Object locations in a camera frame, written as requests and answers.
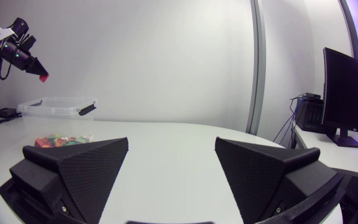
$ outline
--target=clear plastic bin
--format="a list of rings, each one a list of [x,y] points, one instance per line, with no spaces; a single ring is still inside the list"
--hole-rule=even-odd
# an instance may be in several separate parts
[[[96,98],[45,97],[21,103],[17,111],[22,113],[32,141],[49,135],[78,138],[93,135],[93,110],[97,102]]]

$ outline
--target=cable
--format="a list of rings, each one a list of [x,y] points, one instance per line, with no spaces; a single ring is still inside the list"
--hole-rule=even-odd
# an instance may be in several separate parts
[[[281,144],[281,142],[284,140],[285,136],[287,135],[288,130],[290,129],[290,126],[291,126],[291,122],[289,122],[287,130],[285,131],[283,138],[281,138],[281,141],[278,144]]]
[[[8,77],[9,72],[11,71],[11,66],[12,66],[12,63],[9,64],[9,68],[7,69],[7,73],[6,73],[5,77],[2,77],[2,76],[1,76],[2,59],[0,59],[0,79],[1,79],[2,81],[5,80],[5,79]]]
[[[276,138],[278,137],[278,135],[282,132],[283,128],[287,125],[287,123],[288,123],[291,119],[293,120],[293,118],[294,118],[294,116],[295,116],[295,112],[296,112],[297,109],[298,109],[298,105],[300,105],[300,103],[302,102],[303,98],[302,98],[302,100],[296,105],[296,108],[295,108],[294,111],[293,111],[292,108],[291,108],[293,101],[294,101],[295,99],[300,99],[299,96],[304,95],[304,94],[305,94],[305,93],[302,93],[302,94],[300,94],[300,95],[298,95],[298,96],[296,96],[296,97],[290,99],[290,100],[291,100],[290,109],[291,109],[291,111],[292,111],[292,115],[287,119],[287,121],[286,121],[286,122],[284,123],[284,125],[281,127],[281,129],[279,130],[279,132],[277,133],[277,135],[274,137],[273,142],[276,140]],[[288,125],[288,128],[287,128],[287,130],[285,131],[285,134],[284,134],[283,138],[284,138],[285,135],[287,134],[291,123],[293,123],[293,121],[290,122],[290,124]]]
[[[298,110],[298,107],[301,105],[302,101],[305,101],[305,98],[303,98],[302,100],[300,100],[300,101],[298,102],[298,104],[296,105],[295,111]],[[304,108],[305,108],[305,107],[302,107],[302,110],[301,110],[301,112],[300,112],[300,116],[302,116],[302,113],[303,113],[303,109],[304,109]],[[291,142],[293,141],[293,130],[295,129],[295,126],[296,126],[296,123],[295,123],[295,125],[293,125],[293,123],[294,123],[294,118],[295,118],[295,116],[292,117],[292,121],[291,121],[291,123],[292,123],[291,137],[290,137],[290,142],[288,143],[288,147],[290,147],[290,144],[291,144]]]
[[[11,117],[11,118],[1,119],[1,120],[0,120],[0,124],[1,124],[1,123],[4,123],[4,122],[12,121],[13,119],[21,118],[21,117],[22,117],[22,114],[21,114],[21,113],[16,113],[16,115],[13,116],[13,117]]]

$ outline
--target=black monitor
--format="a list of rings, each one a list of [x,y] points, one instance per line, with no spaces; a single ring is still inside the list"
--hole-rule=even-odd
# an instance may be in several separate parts
[[[127,151],[126,138],[25,146],[0,194],[25,223],[98,223]]]
[[[340,129],[328,137],[341,147],[358,147],[347,130],[358,132],[358,60],[324,48],[325,84],[322,124]]]

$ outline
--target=black device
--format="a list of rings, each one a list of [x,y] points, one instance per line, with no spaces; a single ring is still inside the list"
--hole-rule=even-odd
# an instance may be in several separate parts
[[[327,215],[344,195],[342,190],[334,197],[343,175],[318,160],[317,148],[294,150],[217,138],[215,151],[244,223],[303,223],[319,211]]]
[[[295,122],[304,131],[321,134],[335,134],[336,128],[321,124],[323,118],[323,100],[316,95],[298,99],[295,111]]]
[[[0,48],[0,78],[5,80],[10,71],[9,67],[7,75],[5,77],[1,76],[3,59],[18,69],[25,70],[27,73],[46,77],[48,72],[38,61],[37,57],[31,56],[30,48],[34,45],[36,39],[34,36],[25,36],[29,30],[25,20],[17,18],[10,28],[15,32],[15,35],[8,37]]]
[[[358,147],[347,130],[358,132],[358,60],[324,48],[325,84],[322,124],[339,128],[328,135],[338,146]]]
[[[14,118],[17,116],[15,108],[2,108],[0,109],[0,118]]]
[[[127,151],[127,138],[25,146],[0,194],[25,223],[98,223]]]

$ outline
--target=white tabletop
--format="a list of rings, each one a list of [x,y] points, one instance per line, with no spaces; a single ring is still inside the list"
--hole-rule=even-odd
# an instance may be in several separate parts
[[[320,149],[319,160],[322,163],[332,168],[358,172],[358,148],[339,147],[327,135],[303,131],[299,126],[295,127],[295,133],[303,146]],[[358,133],[348,131],[348,135],[358,141]]]
[[[129,141],[100,223],[242,223],[214,151],[215,139],[278,146],[239,131],[197,124],[95,121],[94,125],[95,141],[123,137]],[[24,158],[22,147],[33,141],[21,119],[0,124],[0,186],[11,178],[9,168]],[[0,223],[20,223],[1,196]]]

